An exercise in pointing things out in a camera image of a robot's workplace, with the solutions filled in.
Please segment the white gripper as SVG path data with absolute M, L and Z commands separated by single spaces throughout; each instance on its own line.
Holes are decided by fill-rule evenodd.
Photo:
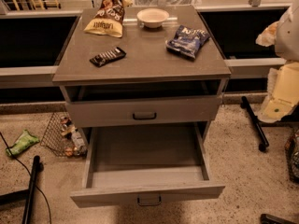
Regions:
M 278 22 L 268 25 L 256 38 L 255 43 L 263 47 L 275 44 Z M 299 63 L 287 63 L 268 74 L 268 96 L 258 111 L 258 120 L 266 123 L 280 121 L 290 115 L 299 103 Z

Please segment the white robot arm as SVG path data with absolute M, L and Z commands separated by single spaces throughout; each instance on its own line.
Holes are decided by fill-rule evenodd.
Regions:
M 263 47 L 274 46 L 278 57 L 285 60 L 268 73 L 267 96 L 258 119 L 274 123 L 290 115 L 299 105 L 299 0 L 294 0 L 286 12 L 267 26 L 255 41 Z

